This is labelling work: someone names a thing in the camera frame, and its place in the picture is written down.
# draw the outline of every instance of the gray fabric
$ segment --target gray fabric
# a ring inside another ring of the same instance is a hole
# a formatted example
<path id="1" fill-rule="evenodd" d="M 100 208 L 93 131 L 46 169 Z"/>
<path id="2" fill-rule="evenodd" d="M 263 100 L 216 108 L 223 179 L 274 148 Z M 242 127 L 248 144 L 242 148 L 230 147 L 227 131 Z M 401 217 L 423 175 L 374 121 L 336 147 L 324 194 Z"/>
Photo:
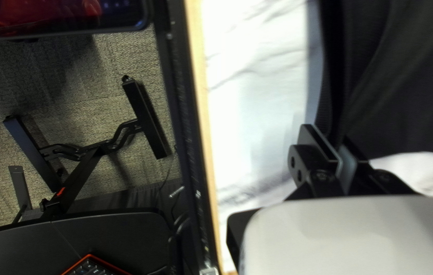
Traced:
<path id="1" fill-rule="evenodd" d="M 109 139 L 121 122 L 135 118 L 121 88 L 124 74 L 145 84 L 174 147 L 152 27 L 135 33 L 43 38 L 31 44 L 0 42 L 0 225 L 10 223 L 18 211 L 8 166 L 24 167 L 34 207 L 52 196 L 3 119 L 29 115 L 27 126 L 34 130 L 34 121 L 45 137 L 40 143 L 84 146 Z M 79 198 L 161 182 L 171 163 L 168 178 L 178 178 L 177 158 L 171 159 L 156 160 L 144 134 L 137 134 L 129 146 L 101 159 Z M 69 160 L 62 164 L 69 172 L 77 165 Z"/>

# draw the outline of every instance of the black cable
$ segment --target black cable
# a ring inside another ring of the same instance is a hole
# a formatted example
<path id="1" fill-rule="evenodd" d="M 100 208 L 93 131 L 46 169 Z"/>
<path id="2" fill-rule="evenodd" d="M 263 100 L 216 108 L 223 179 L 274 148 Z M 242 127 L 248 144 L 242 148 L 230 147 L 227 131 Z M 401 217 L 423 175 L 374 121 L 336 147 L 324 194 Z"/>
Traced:
<path id="1" fill-rule="evenodd" d="M 164 273 L 162 273 L 165 269 L 167 268 L 167 265 L 164 265 L 163 267 L 159 268 L 158 270 L 154 271 L 154 272 L 150 272 L 147 275 L 162 275 Z"/>
<path id="2" fill-rule="evenodd" d="M 154 204 L 154 208 L 157 208 L 157 203 L 159 201 L 159 195 L 160 195 L 160 191 L 162 190 L 162 188 L 164 188 L 164 186 L 166 185 L 167 179 L 169 178 L 169 174 L 171 173 L 171 168 L 172 168 L 172 163 L 174 162 L 174 158 L 176 157 L 177 154 L 177 150 L 175 147 L 175 152 L 172 155 L 172 159 L 171 159 L 171 163 L 169 164 L 169 169 L 167 170 L 167 174 L 166 174 L 166 178 L 164 179 L 164 182 L 160 185 L 159 190 L 157 190 L 157 194 L 155 195 L 155 204 Z"/>

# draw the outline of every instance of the black keyboard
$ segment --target black keyboard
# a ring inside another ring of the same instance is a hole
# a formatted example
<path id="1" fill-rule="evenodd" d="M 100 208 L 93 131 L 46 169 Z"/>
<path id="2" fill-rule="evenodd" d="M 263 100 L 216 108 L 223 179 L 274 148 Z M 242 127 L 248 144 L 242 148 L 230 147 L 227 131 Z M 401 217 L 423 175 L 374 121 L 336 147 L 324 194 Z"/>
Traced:
<path id="1" fill-rule="evenodd" d="M 92 255 L 86 256 L 82 261 L 69 268 L 63 275 L 127 275 L 127 272 L 99 260 Z"/>

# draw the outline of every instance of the black bracket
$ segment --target black bracket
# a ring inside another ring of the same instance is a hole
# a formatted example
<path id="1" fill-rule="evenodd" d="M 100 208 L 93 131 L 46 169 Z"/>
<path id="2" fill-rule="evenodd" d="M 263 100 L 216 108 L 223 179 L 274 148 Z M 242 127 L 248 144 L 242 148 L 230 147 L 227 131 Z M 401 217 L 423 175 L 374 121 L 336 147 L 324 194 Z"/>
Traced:
<path id="1" fill-rule="evenodd" d="M 137 118 L 120 124 L 113 138 L 109 140 L 100 141 L 85 147 L 53 144 L 39 148 L 37 142 L 19 116 L 8 116 L 3 121 L 5 127 L 23 150 L 33 167 L 49 186 L 50 190 L 55 193 L 51 200 L 43 199 L 40 203 L 40 207 L 44 211 L 43 217 L 66 213 L 88 180 L 91 172 L 98 164 L 99 159 L 122 148 L 126 144 L 128 137 L 132 134 L 144 132 L 157 159 L 162 159 L 171 154 L 168 142 L 144 86 L 128 76 L 124 76 L 122 81 L 122 87 Z M 59 173 L 55 172 L 49 163 L 50 160 L 56 158 L 65 158 L 79 162 L 78 166 L 68 175 L 65 181 L 62 181 Z"/>
<path id="2" fill-rule="evenodd" d="M 340 151 L 347 152 L 348 158 L 336 151 L 316 127 L 303 124 L 298 144 L 289 148 L 288 169 L 298 188 L 288 199 L 417 194 L 393 173 L 372 168 L 349 139 L 341 146 Z"/>
<path id="3" fill-rule="evenodd" d="M 18 206 L 20 210 L 13 219 L 12 223 L 17 223 L 26 210 L 32 209 L 32 203 L 30 202 L 30 195 L 28 193 L 28 187 L 26 186 L 25 174 L 22 166 L 8 166 L 9 173 L 11 175 L 11 181 L 15 188 L 16 198 L 18 200 Z"/>

